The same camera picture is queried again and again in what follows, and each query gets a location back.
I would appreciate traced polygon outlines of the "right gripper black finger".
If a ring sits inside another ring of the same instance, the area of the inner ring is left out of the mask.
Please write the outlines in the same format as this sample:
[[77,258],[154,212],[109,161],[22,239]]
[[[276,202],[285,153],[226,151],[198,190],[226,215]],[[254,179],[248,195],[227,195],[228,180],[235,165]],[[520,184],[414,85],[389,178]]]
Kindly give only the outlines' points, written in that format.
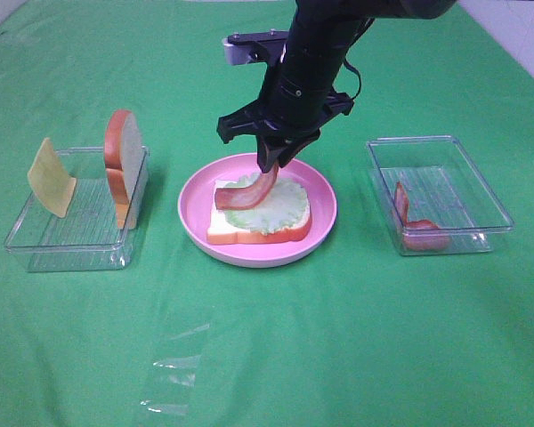
[[285,139],[278,136],[257,135],[257,164],[262,173],[269,173],[279,162],[279,155],[285,150]]
[[285,167],[301,150],[315,142],[320,137],[320,131],[315,131],[305,137],[286,140],[286,147],[278,155],[278,165]]

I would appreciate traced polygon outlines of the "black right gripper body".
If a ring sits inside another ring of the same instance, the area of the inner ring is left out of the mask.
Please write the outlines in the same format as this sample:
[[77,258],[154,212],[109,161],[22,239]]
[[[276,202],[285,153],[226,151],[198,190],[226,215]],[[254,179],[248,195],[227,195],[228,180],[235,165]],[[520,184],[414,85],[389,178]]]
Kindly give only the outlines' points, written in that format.
[[335,89],[337,74],[325,64],[309,68],[300,83],[295,72],[286,76],[281,66],[268,68],[258,98],[220,117],[217,132],[225,143],[240,135],[253,135],[261,145],[316,140],[323,125],[354,106],[351,95]]

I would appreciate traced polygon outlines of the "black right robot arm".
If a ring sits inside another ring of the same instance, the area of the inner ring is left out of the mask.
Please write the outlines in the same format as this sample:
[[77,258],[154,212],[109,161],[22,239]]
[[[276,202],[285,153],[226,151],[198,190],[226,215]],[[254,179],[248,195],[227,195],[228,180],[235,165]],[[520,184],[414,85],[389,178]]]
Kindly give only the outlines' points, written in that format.
[[287,31],[232,34],[223,39],[231,65],[263,62],[266,71],[258,97],[220,117],[217,132],[228,143],[253,135],[262,172],[283,167],[320,136],[321,127],[347,115],[354,99],[333,83],[350,48],[373,21],[431,20],[450,1],[299,1]]

